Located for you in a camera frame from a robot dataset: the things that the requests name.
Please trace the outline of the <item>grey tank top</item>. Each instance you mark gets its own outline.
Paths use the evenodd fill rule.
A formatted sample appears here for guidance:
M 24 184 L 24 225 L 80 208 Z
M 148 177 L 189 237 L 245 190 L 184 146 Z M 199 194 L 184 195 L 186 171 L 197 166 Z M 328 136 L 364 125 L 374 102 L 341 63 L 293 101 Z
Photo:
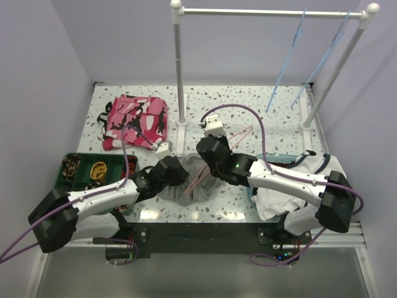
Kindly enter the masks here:
M 222 181 L 210 174 L 209 167 L 197 153 L 179 157 L 178 160 L 188 173 L 187 179 L 181 185 L 165 188 L 158 197 L 181 206 L 207 202 Z

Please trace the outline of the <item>pink wire hanger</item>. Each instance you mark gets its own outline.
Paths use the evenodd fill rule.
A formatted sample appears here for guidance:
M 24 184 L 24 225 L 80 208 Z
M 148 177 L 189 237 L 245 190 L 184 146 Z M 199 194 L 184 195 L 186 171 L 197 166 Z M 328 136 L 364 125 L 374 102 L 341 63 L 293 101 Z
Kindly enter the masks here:
M 232 183 L 238 185 L 238 178 L 232 177 L 231 174 L 226 174 L 225 170 L 221 169 L 225 166 L 225 164 L 222 165 L 222 162 L 231 161 L 233 155 L 224 132 L 220 135 L 214 135 L 212 133 L 206 134 L 206 136 L 199 141 L 196 149 L 204 162 L 204 166 L 198 172 L 195 179 L 187 186 L 183 195 L 189 196 L 194 188 L 209 174 L 212 174 L 215 178 L 229 179 Z

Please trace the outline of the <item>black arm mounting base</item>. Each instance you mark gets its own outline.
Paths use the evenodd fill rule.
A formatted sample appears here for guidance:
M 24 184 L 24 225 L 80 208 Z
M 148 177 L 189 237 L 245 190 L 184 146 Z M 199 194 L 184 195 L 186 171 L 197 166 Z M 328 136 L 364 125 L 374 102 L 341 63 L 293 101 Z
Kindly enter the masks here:
M 281 231 L 277 223 L 131 223 L 111 239 L 96 237 L 105 245 L 108 260 L 140 258 L 153 254 L 263 253 L 287 259 L 311 240 L 311 233 L 299 237 Z

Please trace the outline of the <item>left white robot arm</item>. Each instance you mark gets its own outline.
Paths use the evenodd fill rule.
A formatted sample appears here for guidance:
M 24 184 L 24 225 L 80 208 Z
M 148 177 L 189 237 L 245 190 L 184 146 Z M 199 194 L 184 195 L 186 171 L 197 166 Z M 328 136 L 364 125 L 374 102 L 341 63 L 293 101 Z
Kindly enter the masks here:
M 117 205 L 134 204 L 185 183 L 188 172 L 177 157 L 167 156 L 116 183 L 85 191 L 52 189 L 28 216 L 42 252 L 52 253 L 72 240 L 79 222 Z

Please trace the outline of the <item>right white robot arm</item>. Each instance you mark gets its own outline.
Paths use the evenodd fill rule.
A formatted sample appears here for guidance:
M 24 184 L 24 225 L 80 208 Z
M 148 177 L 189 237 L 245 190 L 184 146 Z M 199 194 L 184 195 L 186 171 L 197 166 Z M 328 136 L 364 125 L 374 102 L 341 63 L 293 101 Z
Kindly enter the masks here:
M 306 174 L 280 168 L 244 153 L 233 153 L 225 138 L 202 138 L 196 150 L 210 168 L 211 175 L 235 186 L 270 189 L 307 202 L 288 212 L 279 227 L 291 235 L 326 228 L 346 233 L 354 213 L 356 194 L 346 177 L 332 170 L 329 174 Z

